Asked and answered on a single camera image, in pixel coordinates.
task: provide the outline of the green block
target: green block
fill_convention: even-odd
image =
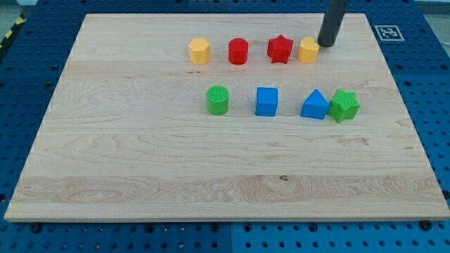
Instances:
[[[208,112],[212,115],[224,115],[228,112],[230,93],[225,87],[213,86],[208,90],[206,96]]]
[[[352,91],[337,89],[331,98],[327,114],[333,116],[337,123],[341,123],[344,119],[353,119],[360,107],[355,95]]]

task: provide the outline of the blue perforated panel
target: blue perforated panel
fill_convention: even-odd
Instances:
[[[3,216],[86,13],[323,13],[322,0],[43,0],[0,65]],[[409,0],[350,1],[404,41],[375,37],[439,183],[450,197],[449,58]],[[449,252],[450,222],[10,224],[0,252]]]

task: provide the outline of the blue cube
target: blue cube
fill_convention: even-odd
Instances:
[[[278,106],[278,89],[258,87],[256,90],[256,116],[275,117]]]
[[[324,119],[330,105],[322,93],[315,89],[304,101],[300,117]]]

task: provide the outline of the wooden table surface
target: wooden table surface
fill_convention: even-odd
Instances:
[[[13,199],[9,221],[440,220],[449,208],[363,14],[348,14],[314,65],[296,60],[321,14],[87,15]],[[287,65],[268,39],[295,40]],[[192,38],[211,43],[194,65]],[[228,42],[250,42],[231,65]],[[206,92],[230,91],[224,116]],[[276,117],[255,116],[258,86]],[[299,117],[320,89],[355,91],[341,124]]]

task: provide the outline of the cylinder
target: cylinder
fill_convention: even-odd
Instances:
[[[317,38],[319,45],[330,47],[335,44],[348,3],[349,0],[330,0]]]
[[[224,115],[228,112],[229,92],[220,85],[211,87],[207,92],[207,109],[212,115]]]
[[[248,42],[243,38],[230,40],[228,45],[228,60],[234,65],[242,65],[247,62]]]

